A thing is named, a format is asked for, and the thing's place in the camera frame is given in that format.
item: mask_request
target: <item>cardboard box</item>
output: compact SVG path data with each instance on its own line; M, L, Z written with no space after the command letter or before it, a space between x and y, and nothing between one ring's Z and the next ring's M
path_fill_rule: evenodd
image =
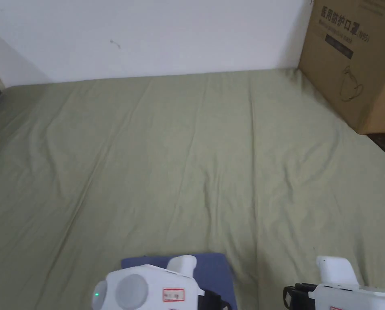
M385 132L385 0L315 0L299 69L356 132Z

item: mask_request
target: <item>sticker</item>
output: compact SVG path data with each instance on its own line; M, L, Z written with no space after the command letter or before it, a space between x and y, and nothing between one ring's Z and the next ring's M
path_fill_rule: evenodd
M164 289L162 292L162 300L164 303L170 301L185 301L184 289Z

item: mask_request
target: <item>mattress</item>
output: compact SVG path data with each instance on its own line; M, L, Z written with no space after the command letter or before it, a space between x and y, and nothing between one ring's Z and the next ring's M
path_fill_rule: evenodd
M319 283L385 287L385 153L298 70L6 89L0 309L89 309L121 259L221 252L239 309Z

